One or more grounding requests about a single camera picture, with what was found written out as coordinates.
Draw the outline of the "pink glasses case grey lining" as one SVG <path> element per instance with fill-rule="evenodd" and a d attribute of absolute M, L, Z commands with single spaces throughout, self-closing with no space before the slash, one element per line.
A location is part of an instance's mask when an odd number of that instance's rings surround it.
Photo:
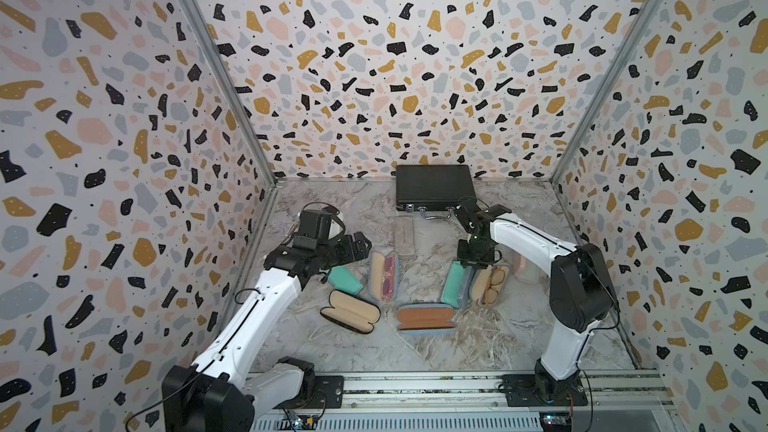
<path fill-rule="evenodd" d="M 523 255 L 516 253 L 513 259 L 514 277 L 526 284 L 537 284 L 540 281 L 541 268 Z"/>

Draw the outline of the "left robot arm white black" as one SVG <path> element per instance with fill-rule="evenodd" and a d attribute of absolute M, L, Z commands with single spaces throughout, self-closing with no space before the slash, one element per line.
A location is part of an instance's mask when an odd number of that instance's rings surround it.
<path fill-rule="evenodd" d="M 321 240 L 302 236 L 270 252 L 257 283 L 220 335 L 188 367 L 174 366 L 161 384 L 168 431 L 249 431 L 277 406 L 310 397 L 313 367 L 283 359 L 245 389 L 250 368 L 280 316 L 315 275 L 366 259 L 361 232 Z"/>

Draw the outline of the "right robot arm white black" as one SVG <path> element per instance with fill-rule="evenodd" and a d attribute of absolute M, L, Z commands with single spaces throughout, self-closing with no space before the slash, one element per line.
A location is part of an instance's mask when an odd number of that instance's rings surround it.
<path fill-rule="evenodd" d="M 558 239 L 503 205 L 482 207 L 473 197 L 462 198 L 455 212 L 469 234 L 457 248 L 463 265 L 492 265 L 501 245 L 549 276 L 549 308 L 556 322 L 545 352 L 535 364 L 532 393 L 544 403 L 566 396 L 577 384 L 580 357 L 592 332 L 611 311 L 618 310 L 600 248 Z"/>

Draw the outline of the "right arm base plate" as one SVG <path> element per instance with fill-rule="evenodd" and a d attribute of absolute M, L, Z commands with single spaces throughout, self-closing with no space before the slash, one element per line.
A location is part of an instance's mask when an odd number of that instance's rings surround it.
<path fill-rule="evenodd" d="M 505 397 L 508 407 L 566 407 L 586 406 L 588 397 L 580 378 L 556 381 L 546 372 L 536 374 L 505 374 L 497 390 Z"/>

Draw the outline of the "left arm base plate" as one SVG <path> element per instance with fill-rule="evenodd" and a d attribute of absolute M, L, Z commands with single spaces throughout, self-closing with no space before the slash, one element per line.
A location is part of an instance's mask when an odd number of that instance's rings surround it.
<path fill-rule="evenodd" d="M 276 409 L 339 409 L 344 396 L 344 382 L 343 375 L 319 375 L 312 382 L 305 379 L 298 395 L 280 403 Z"/>

